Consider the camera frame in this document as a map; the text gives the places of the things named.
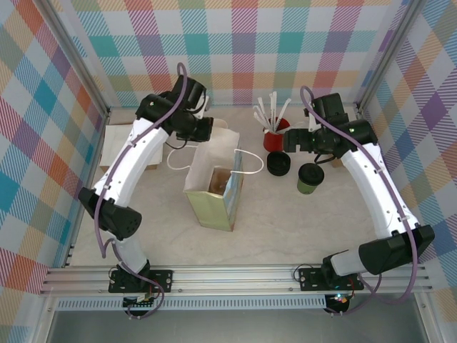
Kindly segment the black plastic cup lid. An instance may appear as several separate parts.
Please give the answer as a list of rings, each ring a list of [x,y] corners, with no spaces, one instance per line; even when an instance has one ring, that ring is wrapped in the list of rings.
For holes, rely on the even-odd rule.
[[[298,170],[298,179],[300,182],[309,186],[318,186],[322,183],[324,177],[323,169],[314,163],[303,164]]]

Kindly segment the white green paper carry bag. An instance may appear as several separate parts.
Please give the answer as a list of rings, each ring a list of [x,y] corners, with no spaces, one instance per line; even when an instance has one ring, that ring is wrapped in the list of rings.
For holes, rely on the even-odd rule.
[[[186,170],[184,194],[199,224],[210,229],[233,231],[243,178],[261,172],[263,159],[241,148],[240,134],[228,128],[214,127],[209,141],[192,145],[194,157],[188,166],[181,168],[167,164],[171,170]],[[229,169],[224,194],[208,192],[215,167]]]

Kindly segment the red enamel mug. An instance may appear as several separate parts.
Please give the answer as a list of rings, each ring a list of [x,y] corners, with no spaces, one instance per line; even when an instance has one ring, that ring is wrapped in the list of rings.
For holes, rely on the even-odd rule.
[[[286,119],[282,119],[278,125],[278,132],[271,133],[265,130],[263,136],[263,147],[268,152],[283,150],[283,133],[290,127]]]

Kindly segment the stack of black lids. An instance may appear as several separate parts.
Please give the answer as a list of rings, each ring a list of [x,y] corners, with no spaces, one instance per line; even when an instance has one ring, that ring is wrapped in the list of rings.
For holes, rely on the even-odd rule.
[[[276,177],[285,176],[291,168],[291,158],[283,151],[273,151],[267,156],[268,172]]]

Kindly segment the flat brown paper bag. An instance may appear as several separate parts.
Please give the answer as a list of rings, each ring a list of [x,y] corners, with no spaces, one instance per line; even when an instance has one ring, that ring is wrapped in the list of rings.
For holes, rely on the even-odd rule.
[[[145,170],[155,170],[157,169],[157,164],[150,164],[147,165]],[[100,169],[102,170],[103,173],[106,173],[109,170],[110,166],[100,166]]]

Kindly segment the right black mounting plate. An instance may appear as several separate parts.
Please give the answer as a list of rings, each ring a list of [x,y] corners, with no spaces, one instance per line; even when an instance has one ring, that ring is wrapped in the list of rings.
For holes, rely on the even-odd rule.
[[[320,268],[300,268],[298,280],[302,292],[310,291],[359,291],[364,289],[363,283],[356,274],[337,277],[335,281],[328,282]]]

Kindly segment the black mounting plate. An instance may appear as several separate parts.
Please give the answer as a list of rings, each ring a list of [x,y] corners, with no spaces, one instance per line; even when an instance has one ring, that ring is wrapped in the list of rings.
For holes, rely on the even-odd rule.
[[[171,291],[173,281],[172,270],[153,270],[145,276],[147,279],[159,284],[165,293]],[[159,287],[152,285],[150,282],[144,281],[126,272],[123,269],[111,270],[109,272],[109,293],[158,293]]]
[[[337,277],[335,281],[328,282],[320,268],[300,268],[298,280],[302,292],[310,291],[359,291],[364,289],[363,283],[356,274]]]

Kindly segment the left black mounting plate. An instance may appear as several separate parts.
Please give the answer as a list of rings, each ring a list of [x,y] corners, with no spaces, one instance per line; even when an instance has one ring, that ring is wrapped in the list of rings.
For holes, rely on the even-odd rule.
[[[173,281],[172,270],[153,270],[145,276],[147,279],[159,284],[165,293],[171,291]],[[123,269],[111,270],[109,272],[109,293],[158,293],[159,287],[152,285],[150,282],[144,281],[126,272]]]

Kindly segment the right aluminium side rail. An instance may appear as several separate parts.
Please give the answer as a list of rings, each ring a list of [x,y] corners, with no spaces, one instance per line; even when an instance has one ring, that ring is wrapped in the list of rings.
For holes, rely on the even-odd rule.
[[[410,240],[407,231],[413,226],[411,214],[395,187],[376,134],[361,109],[355,109],[356,118],[364,121],[367,142],[357,151],[353,160],[357,181],[363,199],[372,216],[377,240],[367,243],[362,256],[368,258],[369,266],[377,272],[409,263]]]

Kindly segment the aluminium side rail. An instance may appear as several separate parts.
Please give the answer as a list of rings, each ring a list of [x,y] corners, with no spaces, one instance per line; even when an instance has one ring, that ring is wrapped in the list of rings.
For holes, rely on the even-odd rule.
[[[104,112],[103,119],[101,121],[101,131],[100,131],[99,139],[97,141],[96,149],[92,155],[90,170],[88,173],[88,179],[84,183],[85,187],[89,187],[92,185],[92,181],[94,180],[96,170],[99,168],[99,160],[101,158],[101,151],[102,151],[103,143],[104,143],[104,133],[105,133],[106,125],[109,122],[110,112],[111,112],[110,108],[108,108]],[[71,258],[71,251],[74,249],[74,247],[76,245],[76,240],[78,238],[78,234],[80,231],[81,223],[84,218],[85,212],[86,212],[86,210],[85,210],[84,206],[80,202],[78,202],[76,218],[74,220],[74,223],[70,227],[69,235],[67,236],[67,240],[64,245],[64,254],[60,261],[60,266],[59,266],[60,268],[65,268],[67,266],[67,264],[69,263],[69,259]]]
[[[356,118],[364,121],[367,142],[357,151],[353,160],[357,181],[363,199],[372,216],[377,240],[367,243],[362,256],[368,258],[369,266],[377,272],[409,263],[410,240],[407,231],[413,226],[411,214],[395,187],[376,134],[361,109],[355,109]]]

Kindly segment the left aluminium side rail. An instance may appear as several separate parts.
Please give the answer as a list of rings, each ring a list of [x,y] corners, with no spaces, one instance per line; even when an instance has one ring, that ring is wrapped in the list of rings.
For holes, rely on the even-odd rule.
[[[110,108],[108,108],[104,112],[103,119],[101,121],[101,131],[100,131],[99,139],[97,141],[96,149],[92,155],[90,170],[88,173],[88,179],[84,183],[85,187],[89,187],[92,185],[92,181],[94,180],[96,170],[99,168],[99,160],[101,158],[101,151],[102,151],[103,143],[104,143],[104,133],[105,133],[106,125],[109,122],[110,112],[111,112]],[[86,210],[85,210],[84,206],[80,202],[78,202],[76,218],[74,220],[74,223],[70,227],[69,235],[67,236],[67,240],[64,245],[64,254],[60,261],[60,266],[59,266],[60,268],[65,268],[67,266],[67,264],[69,263],[69,259],[71,258],[71,251],[74,249],[74,247],[76,245],[76,240],[78,238],[78,234],[80,231],[81,223],[84,218],[85,212],[86,212]]]

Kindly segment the right aluminium corner post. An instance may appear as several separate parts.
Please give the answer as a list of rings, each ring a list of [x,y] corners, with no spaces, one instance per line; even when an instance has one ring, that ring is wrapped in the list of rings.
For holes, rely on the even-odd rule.
[[[392,0],[373,40],[368,61],[362,68],[360,88],[354,96],[356,116],[362,117],[379,88],[382,78],[397,56],[402,44],[427,0]]]

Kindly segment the aluminium corner post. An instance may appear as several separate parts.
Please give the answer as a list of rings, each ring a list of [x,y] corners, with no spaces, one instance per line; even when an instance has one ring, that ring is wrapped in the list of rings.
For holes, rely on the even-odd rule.
[[[85,86],[89,96],[94,101],[96,108],[104,115],[105,118],[108,118],[109,107],[104,101],[96,82],[90,75],[89,70],[76,48],[76,45],[71,39],[71,36],[60,20],[57,11],[52,6],[51,0],[34,0],[34,3],[55,35],[70,64],[74,67],[76,73],[80,77],[82,84]]]
[[[360,88],[354,96],[356,116],[362,117],[379,88],[382,78],[397,56],[402,44],[427,0],[392,0],[373,40],[368,61],[362,68]]]

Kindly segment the left aluminium corner post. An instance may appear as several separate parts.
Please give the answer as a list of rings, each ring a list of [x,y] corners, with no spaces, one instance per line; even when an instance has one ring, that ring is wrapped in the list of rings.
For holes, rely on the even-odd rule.
[[[104,115],[105,118],[108,118],[109,107],[104,101],[96,82],[90,75],[89,70],[76,48],[76,45],[71,39],[71,36],[60,20],[57,11],[52,6],[51,0],[34,0],[34,3],[55,35],[70,64],[74,67],[76,73],[80,77],[82,84],[85,86],[89,96],[94,101],[96,108]]]

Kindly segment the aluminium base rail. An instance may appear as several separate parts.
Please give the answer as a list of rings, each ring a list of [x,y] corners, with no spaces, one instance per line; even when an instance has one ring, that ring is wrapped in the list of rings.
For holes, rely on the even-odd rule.
[[[299,294],[292,264],[233,266],[157,266],[173,272],[170,296]],[[108,266],[70,266],[47,272],[43,297],[109,296]]]

